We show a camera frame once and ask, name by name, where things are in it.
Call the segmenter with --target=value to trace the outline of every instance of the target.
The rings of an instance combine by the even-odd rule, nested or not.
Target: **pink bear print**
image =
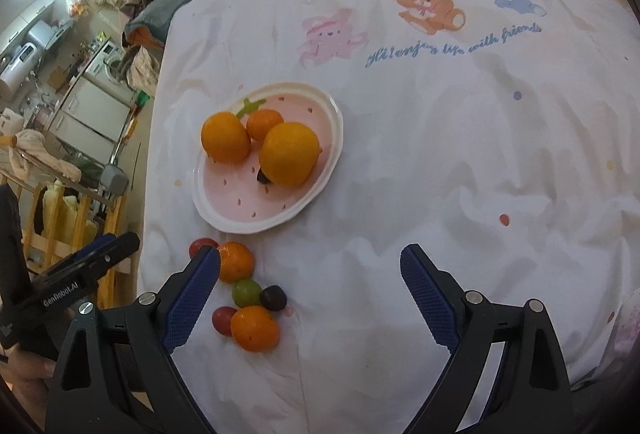
[[[353,33],[349,23],[352,13],[350,8],[341,8],[330,18],[319,16],[302,21],[306,42],[300,47],[300,64],[304,68],[309,62],[320,66],[332,57],[349,59],[354,50],[368,42],[367,32]]]

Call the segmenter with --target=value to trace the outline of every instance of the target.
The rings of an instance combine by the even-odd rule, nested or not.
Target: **white sheet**
[[[254,251],[255,278],[289,295],[295,315],[279,318],[279,347],[244,353],[212,329],[213,310],[231,304],[219,283],[175,351],[221,434],[405,429],[448,355],[400,277],[412,242],[493,302],[542,300],[572,381],[600,363],[610,314],[640,287],[638,24],[616,0],[452,2],[466,23],[434,36],[400,18],[395,0],[195,0],[174,17],[152,122],[140,291],[181,270],[195,238],[228,239],[191,201],[209,114],[294,80],[330,93],[344,115],[344,152],[325,191],[292,222],[234,237]],[[432,20],[443,6],[412,14]],[[348,22],[332,23],[345,8]],[[356,36],[351,58],[320,26]],[[323,60],[307,57],[304,68],[309,43],[321,43]],[[392,46],[402,54],[374,61]]]

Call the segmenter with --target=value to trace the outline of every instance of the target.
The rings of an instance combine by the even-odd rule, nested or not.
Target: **plate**
[[[249,157],[239,165],[215,162],[201,149],[193,171],[193,202],[200,216],[224,233],[255,234],[295,217],[322,192],[342,153],[342,113],[319,88],[300,82],[270,84],[226,111],[246,124],[257,109],[276,109],[286,122],[308,125],[318,135],[321,153],[306,182],[291,189],[258,183],[260,144],[256,141],[252,140]]]

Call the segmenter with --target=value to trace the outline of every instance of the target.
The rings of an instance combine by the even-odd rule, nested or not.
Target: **human hand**
[[[14,346],[6,352],[8,362],[0,364],[0,372],[7,384],[13,385],[15,398],[27,414],[44,429],[49,391],[44,383],[53,376],[56,363],[39,354]]]

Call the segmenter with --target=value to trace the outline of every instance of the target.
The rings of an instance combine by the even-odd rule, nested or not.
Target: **kitchen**
[[[112,163],[137,109],[117,73],[123,1],[0,0],[0,111],[61,156]]]

